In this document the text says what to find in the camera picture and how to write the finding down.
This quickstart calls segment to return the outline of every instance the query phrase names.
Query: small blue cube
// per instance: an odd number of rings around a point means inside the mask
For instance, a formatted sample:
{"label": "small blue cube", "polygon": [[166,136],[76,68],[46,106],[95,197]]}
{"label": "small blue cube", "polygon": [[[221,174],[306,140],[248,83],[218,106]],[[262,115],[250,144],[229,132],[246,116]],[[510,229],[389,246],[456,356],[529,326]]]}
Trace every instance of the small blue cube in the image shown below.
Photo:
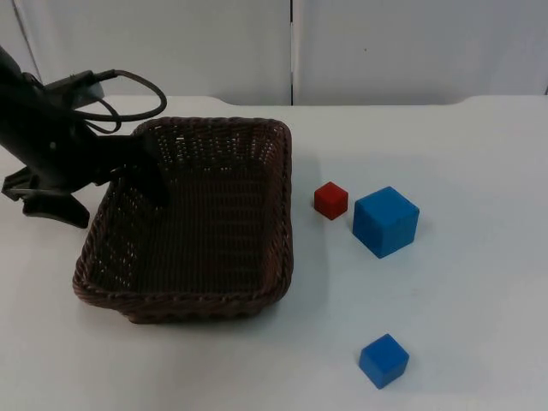
{"label": "small blue cube", "polygon": [[400,377],[409,354],[390,334],[385,334],[361,350],[360,368],[380,390]]}
{"label": "small blue cube", "polygon": [[382,259],[413,242],[418,221],[419,208],[386,187],[355,202],[352,233]]}

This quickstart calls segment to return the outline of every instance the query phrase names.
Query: black cable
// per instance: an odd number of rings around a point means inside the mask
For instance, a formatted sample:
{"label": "black cable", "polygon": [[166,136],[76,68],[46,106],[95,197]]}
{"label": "black cable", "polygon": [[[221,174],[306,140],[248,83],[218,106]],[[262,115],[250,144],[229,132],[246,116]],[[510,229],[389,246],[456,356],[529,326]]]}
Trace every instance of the black cable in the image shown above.
{"label": "black cable", "polygon": [[[158,86],[151,83],[149,80],[144,79],[140,75],[130,73],[124,70],[109,70],[109,71],[104,71],[103,73],[98,73],[95,75],[98,82],[114,79],[118,76],[126,77],[130,80],[140,83],[141,85],[153,91],[160,98],[160,105],[156,109],[145,111],[144,113],[140,113],[140,114],[129,114],[129,115],[119,116],[119,119],[121,122],[138,122],[139,120],[146,120],[148,118],[151,118],[160,114],[162,111],[165,110],[165,108],[168,105],[168,99],[165,97],[164,92],[162,92],[162,90],[160,90]],[[77,111],[77,110],[71,110],[70,112],[71,112],[70,116],[73,116],[81,120],[92,120],[94,122],[112,122],[113,121],[111,116],[107,116],[105,114],[93,114],[93,113],[86,113],[84,111]]]}
{"label": "black cable", "polygon": [[93,122],[116,122],[116,126],[118,122],[137,122],[139,120],[146,120],[160,114],[162,111],[165,110],[165,107],[167,107],[168,104],[168,100],[165,97],[164,92],[162,92],[159,87],[151,83],[149,80],[146,80],[137,74],[130,73],[124,70],[109,70],[103,73],[96,74],[95,78],[97,80],[96,83],[99,83],[101,81],[114,79],[118,76],[127,77],[130,80],[136,81],[155,92],[156,95],[160,98],[159,106],[154,110],[149,110],[144,113],[120,116],[114,110],[114,108],[112,108],[110,105],[106,105],[107,103],[103,101],[103,103],[101,104],[110,112],[110,115],[105,115],[86,113],[84,111],[77,111],[66,109],[64,107],[59,107],[57,105],[51,104],[47,100],[43,100],[42,98],[37,98],[36,96],[30,97],[27,93],[21,92],[20,88],[16,86],[0,84],[0,95],[8,97],[19,104],[25,105],[26,107],[46,112],[52,116],[68,117],[75,120],[90,120]]}
{"label": "black cable", "polygon": [[93,100],[95,103],[99,103],[103,107],[105,107],[105,109],[107,109],[109,113],[112,115],[112,118],[113,118],[112,121],[116,123],[116,126],[112,130],[107,130],[106,128],[102,128],[98,126],[97,124],[93,124],[92,122],[89,122],[88,120],[84,120],[84,123],[89,128],[93,128],[94,130],[99,131],[100,133],[103,133],[103,134],[114,134],[116,131],[118,131],[120,127],[122,126],[122,121],[120,120],[120,115],[118,114],[116,109],[112,107],[110,104],[108,104],[106,101],[104,101],[104,99],[98,98],[90,92],[86,92],[86,97]]}

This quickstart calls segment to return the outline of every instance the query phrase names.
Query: cube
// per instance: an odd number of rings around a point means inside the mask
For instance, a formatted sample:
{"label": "cube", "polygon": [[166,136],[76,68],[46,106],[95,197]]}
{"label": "cube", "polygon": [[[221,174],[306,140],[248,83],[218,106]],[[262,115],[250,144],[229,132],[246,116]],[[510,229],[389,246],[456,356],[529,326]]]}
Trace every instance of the cube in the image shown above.
{"label": "cube", "polygon": [[348,193],[333,182],[328,182],[314,192],[314,208],[333,220],[348,209]]}
{"label": "cube", "polygon": [[361,350],[360,368],[380,390],[400,377],[409,354],[390,334],[384,334]]}
{"label": "cube", "polygon": [[382,259],[413,242],[418,221],[419,208],[386,187],[355,202],[352,232]]}

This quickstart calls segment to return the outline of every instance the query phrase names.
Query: wicker basket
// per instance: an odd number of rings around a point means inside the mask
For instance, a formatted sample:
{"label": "wicker basket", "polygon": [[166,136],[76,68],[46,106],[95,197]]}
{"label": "wicker basket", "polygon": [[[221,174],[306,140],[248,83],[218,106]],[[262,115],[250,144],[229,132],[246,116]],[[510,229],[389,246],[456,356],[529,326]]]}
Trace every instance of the wicker basket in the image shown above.
{"label": "wicker basket", "polygon": [[158,144],[170,203],[111,183],[76,264],[78,297],[135,323],[255,314],[282,298],[293,270],[288,128],[163,118],[134,134]]}

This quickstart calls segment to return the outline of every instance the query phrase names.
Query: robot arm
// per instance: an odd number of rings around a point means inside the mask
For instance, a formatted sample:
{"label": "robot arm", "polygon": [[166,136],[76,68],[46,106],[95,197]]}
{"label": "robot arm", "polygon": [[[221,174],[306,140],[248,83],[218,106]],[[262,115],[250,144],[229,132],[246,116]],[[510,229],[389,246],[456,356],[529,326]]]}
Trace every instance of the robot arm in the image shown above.
{"label": "robot arm", "polygon": [[[160,105],[147,113],[120,116],[102,99],[99,83],[125,76],[152,89]],[[109,115],[77,108],[99,101]],[[87,184],[104,184],[124,176],[157,205],[167,203],[157,161],[144,136],[97,136],[117,131],[122,122],[145,120],[162,112],[167,99],[151,82],[125,71],[86,71],[50,85],[22,73],[0,47],[0,145],[26,167],[6,177],[2,192],[23,200],[27,216],[48,217],[85,228],[87,209],[72,193]],[[110,132],[93,122],[114,122]]]}

